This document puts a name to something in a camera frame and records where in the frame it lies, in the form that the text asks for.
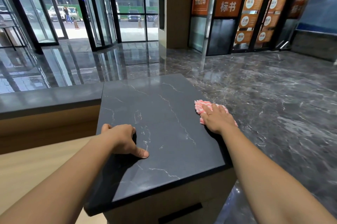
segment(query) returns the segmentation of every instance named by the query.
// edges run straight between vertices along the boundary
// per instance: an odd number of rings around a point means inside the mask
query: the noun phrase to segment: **hand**
[[[207,128],[213,133],[221,134],[222,129],[224,129],[226,125],[236,127],[233,116],[229,113],[226,113],[222,105],[219,105],[219,107],[217,107],[216,104],[213,103],[213,111],[211,111],[211,109],[209,109],[204,104],[203,108],[206,113],[201,113],[200,116],[203,118]]]
[[[109,124],[102,126],[100,137],[113,142],[112,153],[114,154],[133,154],[139,158],[149,157],[149,152],[138,148],[132,136],[136,133],[136,128],[132,125],[118,125],[112,127]]]

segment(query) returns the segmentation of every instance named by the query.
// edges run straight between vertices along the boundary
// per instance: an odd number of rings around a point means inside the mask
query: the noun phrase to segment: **polished floor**
[[[242,132],[337,217],[337,67],[293,52],[203,58],[193,50],[121,43],[93,54],[64,41],[45,55],[0,50],[0,93],[183,74],[227,106]],[[237,184],[217,223],[256,223]]]

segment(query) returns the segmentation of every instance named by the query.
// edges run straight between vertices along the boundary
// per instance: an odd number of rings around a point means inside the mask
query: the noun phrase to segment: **circular logo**
[[[244,37],[245,37],[245,34],[244,34],[244,33],[239,33],[238,36],[236,37],[236,40],[237,40],[238,42],[242,42],[243,39],[244,39]]]
[[[277,0],[272,0],[272,3],[270,4],[270,8],[273,9],[277,5]]]
[[[266,33],[265,32],[260,33],[260,35],[259,35],[259,41],[263,41],[265,39],[265,37],[266,37]]]
[[[253,7],[254,1],[255,1],[255,0],[247,0],[247,1],[246,1],[246,8],[247,8],[247,9],[250,9],[251,7]]]
[[[271,16],[266,17],[265,25],[269,25],[271,20],[272,20]]]
[[[241,25],[242,25],[242,26],[248,25],[248,22],[249,22],[249,17],[248,17],[248,16],[244,16],[244,17],[241,19]]]

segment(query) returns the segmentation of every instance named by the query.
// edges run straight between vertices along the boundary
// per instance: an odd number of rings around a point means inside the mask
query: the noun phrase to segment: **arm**
[[[234,124],[222,106],[203,106],[206,126],[222,135],[234,170],[260,224],[337,223],[294,177],[262,153]]]
[[[132,140],[136,129],[131,125],[111,128],[104,124],[102,133],[93,137],[65,162],[0,216],[0,223],[75,223],[86,194],[100,169],[112,153],[134,154],[147,158]]]

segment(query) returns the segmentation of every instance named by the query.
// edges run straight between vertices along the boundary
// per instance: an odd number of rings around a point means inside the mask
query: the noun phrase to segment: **pink cleaning cloth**
[[[199,115],[200,115],[201,113],[205,113],[205,110],[204,110],[204,108],[203,108],[203,104],[206,105],[208,108],[210,108],[211,111],[213,110],[213,109],[212,109],[212,103],[209,102],[209,101],[203,101],[203,100],[197,100],[197,101],[194,101],[194,105],[195,105],[195,108],[196,108],[196,112],[197,112]],[[227,110],[227,108],[226,108],[225,106],[222,105],[222,107],[225,109],[225,111],[226,111],[227,113],[229,113],[228,110]],[[200,124],[203,124],[203,125],[205,124],[202,117],[200,117]]]

